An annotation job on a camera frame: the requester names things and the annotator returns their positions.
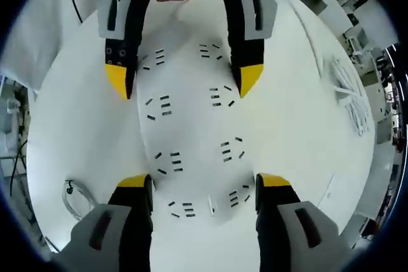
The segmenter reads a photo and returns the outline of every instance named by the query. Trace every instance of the white table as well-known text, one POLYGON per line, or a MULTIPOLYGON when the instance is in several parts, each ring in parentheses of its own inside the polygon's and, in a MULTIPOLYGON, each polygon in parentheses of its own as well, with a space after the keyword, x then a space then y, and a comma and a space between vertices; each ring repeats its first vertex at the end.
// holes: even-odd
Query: white table
MULTIPOLYGON (((319 205, 342 230, 368 176, 374 125, 364 137, 355 135, 334 94, 321 85, 309 41, 288 0, 277 1, 262 79, 242 100, 248 110, 243 118, 251 123, 254 172, 283 175, 301 199, 319 205)), ((335 53, 348 61, 318 17, 298 0, 291 1, 316 32, 321 55, 335 53)), ((145 32, 163 22, 174 6, 153 1, 145 32)), ((226 40, 223 8, 222 0, 191 0, 180 19, 195 20, 226 40)), ((147 169, 136 97, 122 101, 112 90, 103 68, 103 50, 93 14, 56 58, 31 111, 30 196, 43 234, 59 248, 67 244, 76 223, 61 200, 66 178, 80 180, 97 201, 105 203, 121 179, 147 169)), ((165 231, 165 219, 158 210, 152 216, 153 271, 259 269, 253 202, 212 232, 189 236, 165 231)))

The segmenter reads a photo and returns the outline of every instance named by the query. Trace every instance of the desk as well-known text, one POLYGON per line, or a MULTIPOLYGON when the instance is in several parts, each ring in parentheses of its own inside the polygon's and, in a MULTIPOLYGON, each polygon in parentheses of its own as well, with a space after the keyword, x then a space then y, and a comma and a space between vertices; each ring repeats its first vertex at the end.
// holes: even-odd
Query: desk
MULTIPOLYGON (((242 120, 251 125, 254 172, 285 176, 301 199, 322 207, 342 230, 368 176, 374 124, 364 137, 355 135, 346 111, 335 104, 334 93, 321 85, 309 41, 292 6, 316 30, 314 39, 322 56, 336 53, 348 61, 334 36, 298 0, 290 0, 292 6, 288 0, 277 1, 262 79, 241 101, 247 108, 242 120)), ((160 24, 175 5, 153 1, 144 31, 160 24)), ((180 19, 208 27, 226 41, 223 8, 222 0, 191 0, 180 19)), ((103 51, 93 14, 61 50, 32 110, 27 147, 30 196, 43 234, 59 248, 67 244, 76 223, 61 200, 64 179, 80 180, 97 201, 105 203, 122 178, 147 169, 136 97, 130 101, 117 97, 103 69, 103 51)), ((242 206, 232 221, 189 236, 166 231, 160 205, 158 199, 152 216, 153 271, 259 268, 253 202, 242 206)))

